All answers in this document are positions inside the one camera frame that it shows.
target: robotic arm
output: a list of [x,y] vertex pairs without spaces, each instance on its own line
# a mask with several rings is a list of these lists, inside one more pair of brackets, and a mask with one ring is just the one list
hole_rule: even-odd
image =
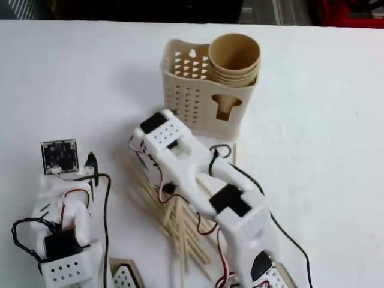
[[[220,156],[210,164],[212,152],[170,110],[141,123],[132,143],[145,152],[139,154],[143,163],[148,162],[145,155],[149,155],[159,165],[163,181],[178,186],[193,210],[218,223],[228,244],[228,263],[242,287],[253,287],[255,281],[261,283],[268,278],[265,273],[275,267],[271,259],[277,256],[276,237],[266,199],[247,177]],[[197,174],[208,173],[209,169],[227,183],[210,198],[196,182]],[[295,287],[286,282],[287,287]]]
[[[79,168],[74,139],[43,142],[41,150],[45,174],[41,177],[42,192],[32,217],[14,223],[15,244],[38,260],[48,288],[113,287],[108,261],[104,262],[106,249],[91,238],[90,231],[99,175],[96,158],[91,153],[85,166]],[[37,236],[32,250],[17,238],[16,227],[25,222]]]

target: paper cup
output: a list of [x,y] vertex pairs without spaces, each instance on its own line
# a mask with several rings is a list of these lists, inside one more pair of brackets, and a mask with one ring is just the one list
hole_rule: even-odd
[[211,43],[208,55],[213,70],[240,76],[255,69],[260,59],[260,47],[249,36],[226,34]]

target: perforated basket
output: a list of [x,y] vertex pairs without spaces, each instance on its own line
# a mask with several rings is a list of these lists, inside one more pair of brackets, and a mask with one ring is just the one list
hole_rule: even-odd
[[[194,133],[235,140],[248,102],[257,84],[231,88],[214,82],[208,58],[209,44],[170,40],[161,61],[164,105]],[[230,113],[221,113],[218,99],[229,95],[234,101]]]

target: black wire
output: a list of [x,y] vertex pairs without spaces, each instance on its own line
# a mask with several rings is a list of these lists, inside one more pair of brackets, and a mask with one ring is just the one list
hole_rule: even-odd
[[[216,148],[212,148],[212,149],[215,149],[216,153],[214,153],[214,156],[211,160],[211,163],[209,164],[209,169],[208,169],[208,172],[209,174],[212,176],[212,166],[213,166],[213,163],[215,162],[215,160],[217,159],[217,157],[219,156]],[[240,172],[241,174],[243,174],[245,177],[247,177],[250,181],[252,181],[252,183],[254,185],[256,185],[256,187],[260,190],[260,193],[262,195],[265,196],[265,193],[263,191],[263,188],[261,187],[261,185],[252,177],[250,176],[247,172],[241,170],[239,167],[233,165],[232,163],[230,163],[231,166],[233,168],[235,168],[238,172]],[[271,214],[271,218],[273,220],[273,222],[275,223],[275,225],[278,227],[278,229],[284,234],[285,237],[287,237],[299,250],[300,252],[304,255],[305,257],[305,261],[307,263],[307,276],[308,276],[308,283],[310,285],[310,288],[313,288],[312,287],[312,279],[311,279],[311,269],[310,269],[310,258],[308,257],[308,254],[307,252],[305,252],[305,250],[280,226],[279,222],[276,220],[276,218],[274,217],[274,215],[272,214],[272,212],[269,212]]]
[[38,223],[41,223],[45,226],[48,227],[48,229],[51,231],[51,233],[55,233],[57,230],[59,230],[60,228],[60,225],[57,224],[57,223],[54,223],[54,222],[50,222],[44,218],[24,218],[24,219],[21,219],[21,220],[17,220],[15,223],[13,223],[12,225],[12,229],[11,229],[11,232],[12,232],[12,238],[13,238],[13,242],[16,246],[20,247],[22,250],[24,250],[25,252],[27,252],[29,255],[31,255],[32,257],[34,257],[37,262],[39,263],[39,271],[40,270],[40,265],[41,263],[44,262],[44,260],[37,254],[37,252],[33,249],[29,249],[28,247],[24,246],[23,244],[20,243],[19,239],[17,238],[17,226],[22,224],[22,223],[30,223],[30,222],[38,222]]
[[231,154],[232,154],[232,148],[228,145],[228,144],[217,144],[217,145],[213,145],[210,147],[209,150],[213,150],[214,151],[214,156],[212,157],[212,160],[208,166],[208,174],[213,177],[213,174],[212,174],[212,167],[217,159],[217,157],[220,156],[220,153],[217,151],[217,148],[220,148],[220,147],[225,147],[228,149],[228,153],[225,155],[225,156],[221,156],[222,158],[228,158]]
[[105,177],[108,179],[107,191],[104,199],[104,214],[103,214],[104,232],[106,234],[106,252],[104,254],[103,286],[104,288],[107,288],[107,263],[108,263],[108,250],[109,250],[109,236],[108,236],[108,226],[107,226],[107,203],[108,203],[109,190],[110,190],[112,180],[108,174],[98,173],[98,174],[93,174],[91,176],[76,178],[76,179],[73,179],[73,181],[89,180],[96,177]]

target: hole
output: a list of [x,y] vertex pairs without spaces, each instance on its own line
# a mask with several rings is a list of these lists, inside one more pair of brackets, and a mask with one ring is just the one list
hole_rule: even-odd
[[197,55],[196,55],[196,51],[194,49],[191,49],[190,51],[190,57],[191,58],[195,58]]
[[223,121],[229,120],[230,113],[234,106],[240,106],[242,104],[239,98],[231,95],[213,95],[212,100],[218,104],[216,119]]

